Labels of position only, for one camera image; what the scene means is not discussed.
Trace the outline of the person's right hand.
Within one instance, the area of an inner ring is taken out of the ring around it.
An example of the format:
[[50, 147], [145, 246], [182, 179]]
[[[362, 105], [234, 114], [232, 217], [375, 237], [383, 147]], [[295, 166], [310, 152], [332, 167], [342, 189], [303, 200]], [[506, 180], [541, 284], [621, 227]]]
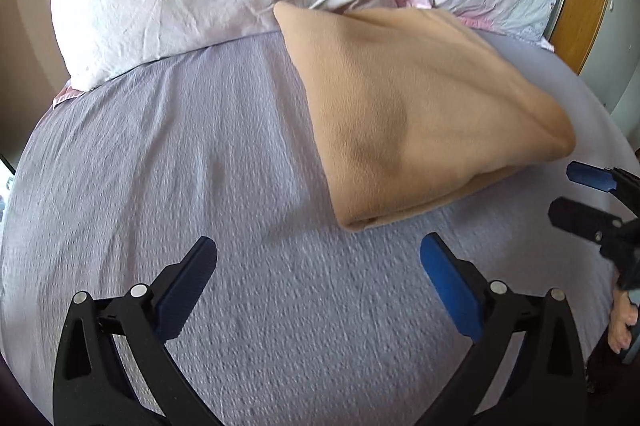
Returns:
[[634, 305], [627, 292], [615, 287], [613, 291], [613, 306], [608, 324], [608, 346], [620, 354], [627, 350], [631, 344], [630, 328], [637, 323], [638, 308]]

